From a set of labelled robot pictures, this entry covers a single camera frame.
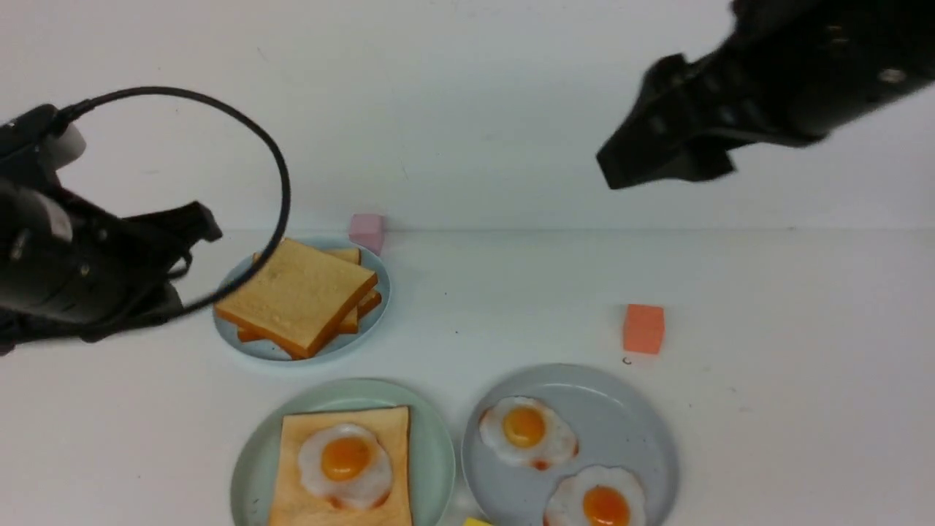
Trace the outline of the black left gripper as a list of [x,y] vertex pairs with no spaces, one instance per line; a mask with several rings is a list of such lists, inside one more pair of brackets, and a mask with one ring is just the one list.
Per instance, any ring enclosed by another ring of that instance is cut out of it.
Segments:
[[191,249],[223,233],[194,201],[120,218],[61,188],[2,183],[2,353],[27,343],[95,343],[183,315],[174,282]]

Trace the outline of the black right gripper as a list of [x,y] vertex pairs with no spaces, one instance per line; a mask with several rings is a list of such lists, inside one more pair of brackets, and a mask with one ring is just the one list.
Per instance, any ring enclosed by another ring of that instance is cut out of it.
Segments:
[[595,159],[613,190],[732,173],[732,150],[807,148],[933,84],[931,1],[734,1],[715,50],[654,62]]

